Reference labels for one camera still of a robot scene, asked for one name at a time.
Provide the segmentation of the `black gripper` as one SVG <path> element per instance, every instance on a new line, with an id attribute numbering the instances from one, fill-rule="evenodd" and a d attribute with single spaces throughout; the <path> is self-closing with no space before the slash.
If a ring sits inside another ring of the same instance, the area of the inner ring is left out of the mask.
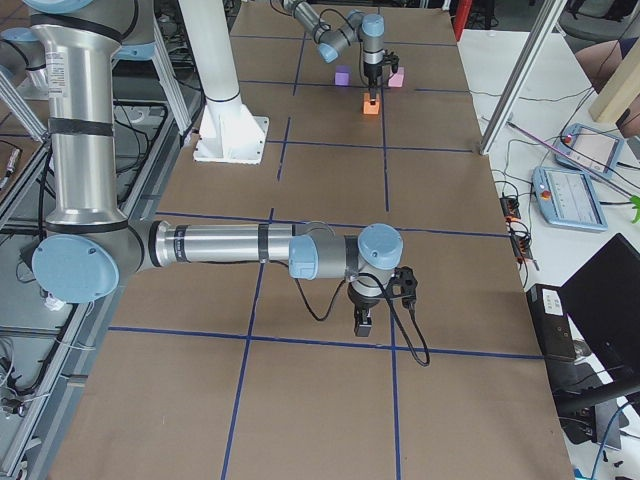
<path id="1" fill-rule="evenodd" d="M 373 325 L 371 310 L 384 298 L 383 289 L 356 280 L 349 283 L 347 294 L 354 306 L 354 334 L 368 337 Z"/>
<path id="2" fill-rule="evenodd" d="M 382 82 L 383 65 L 364 62 L 362 66 L 364 77 L 368 83 L 369 103 L 376 104 L 378 102 L 378 84 Z"/>

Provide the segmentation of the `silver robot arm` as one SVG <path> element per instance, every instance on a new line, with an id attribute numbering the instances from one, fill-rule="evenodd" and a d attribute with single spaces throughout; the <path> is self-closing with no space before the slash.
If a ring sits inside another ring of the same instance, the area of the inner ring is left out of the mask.
<path id="1" fill-rule="evenodd" d="M 50 118 L 48 133 L 56 181 L 55 208 L 45 219 L 46 238 L 32 254 L 39 285 L 66 303 L 110 295 L 132 274 L 173 263 L 280 263 L 286 261 L 305 303 L 299 279 L 340 278 L 354 305 L 354 331 L 368 336 L 370 310 L 385 299 L 392 314 L 393 286 L 403 240 L 386 224 L 358 236 L 336 234 L 322 222 L 277 226 L 178 225 L 133 222 L 116 191 L 112 59 L 145 35 L 153 19 L 149 1 L 22 1 L 31 31 L 44 46 Z M 397 57 L 384 47 L 381 14 L 353 10 L 334 29 L 306 1 L 280 1 L 329 63 L 360 44 L 370 106 L 383 85 L 383 65 L 394 73 Z M 251 114 L 241 98 L 222 1 L 179 1 L 203 89 L 205 109 L 194 159 L 257 164 L 269 120 Z M 316 321 L 324 321 L 312 312 Z"/>
<path id="2" fill-rule="evenodd" d="M 281 1 L 281 5 L 311 36 L 326 63 L 335 61 L 347 47 L 356 43 L 362 47 L 361 62 L 369 94 L 366 105 L 375 105 L 383 84 L 383 65 L 387 59 L 383 17 L 353 10 L 343 16 L 343 25 L 334 29 L 307 1 Z"/>

